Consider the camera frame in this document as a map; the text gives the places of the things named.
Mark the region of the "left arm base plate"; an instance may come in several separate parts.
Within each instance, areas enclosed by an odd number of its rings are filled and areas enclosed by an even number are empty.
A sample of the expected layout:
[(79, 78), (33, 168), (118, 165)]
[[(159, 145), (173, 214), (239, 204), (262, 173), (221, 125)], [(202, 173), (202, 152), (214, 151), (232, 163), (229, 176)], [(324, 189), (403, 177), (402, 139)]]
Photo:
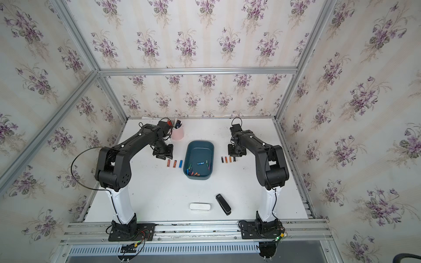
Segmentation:
[(109, 242), (123, 242), (123, 241), (140, 241), (143, 238), (146, 241), (152, 241), (153, 233), (156, 224), (137, 224), (134, 225), (121, 225), (112, 222), (109, 234)]

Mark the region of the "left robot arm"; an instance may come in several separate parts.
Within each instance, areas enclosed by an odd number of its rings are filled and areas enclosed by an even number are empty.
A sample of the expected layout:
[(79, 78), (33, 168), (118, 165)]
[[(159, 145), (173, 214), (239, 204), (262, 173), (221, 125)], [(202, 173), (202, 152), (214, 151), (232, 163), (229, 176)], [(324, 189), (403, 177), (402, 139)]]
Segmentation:
[(108, 194), (114, 210), (114, 225), (130, 227), (137, 224), (128, 188), (132, 179), (132, 159), (149, 147), (154, 158), (172, 160), (173, 145), (167, 143), (172, 130), (167, 119), (157, 124), (141, 124), (139, 130), (125, 141), (99, 150), (94, 175), (100, 189)]

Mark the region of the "teal plastic storage box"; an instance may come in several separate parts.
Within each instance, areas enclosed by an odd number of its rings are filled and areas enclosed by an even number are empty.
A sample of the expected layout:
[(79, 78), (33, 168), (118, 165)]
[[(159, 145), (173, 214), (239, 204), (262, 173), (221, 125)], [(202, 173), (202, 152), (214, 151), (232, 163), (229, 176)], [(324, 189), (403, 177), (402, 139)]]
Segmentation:
[(214, 144), (210, 141), (195, 140), (188, 144), (183, 172), (192, 180), (207, 180), (213, 172)]

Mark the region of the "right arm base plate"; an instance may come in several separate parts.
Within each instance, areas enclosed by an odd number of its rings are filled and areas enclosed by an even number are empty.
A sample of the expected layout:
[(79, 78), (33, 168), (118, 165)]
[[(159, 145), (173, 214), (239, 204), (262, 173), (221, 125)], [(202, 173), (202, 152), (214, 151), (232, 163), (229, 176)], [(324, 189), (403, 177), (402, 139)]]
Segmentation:
[(285, 228), (278, 219), (271, 222), (240, 220), (238, 227), (243, 240), (268, 239), (278, 241), (285, 237)]

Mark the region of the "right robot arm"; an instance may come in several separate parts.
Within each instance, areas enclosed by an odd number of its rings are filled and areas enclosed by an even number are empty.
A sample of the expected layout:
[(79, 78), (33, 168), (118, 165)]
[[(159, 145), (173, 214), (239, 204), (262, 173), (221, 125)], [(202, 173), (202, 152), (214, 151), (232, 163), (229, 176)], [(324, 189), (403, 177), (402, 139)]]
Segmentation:
[(284, 150), (259, 139), (251, 130), (243, 130), (240, 124), (233, 124), (230, 132), (228, 155), (240, 158), (250, 152), (255, 158), (255, 174), (264, 189), (256, 221), (261, 225), (272, 223), (278, 219), (276, 206), (281, 189), (289, 180)]

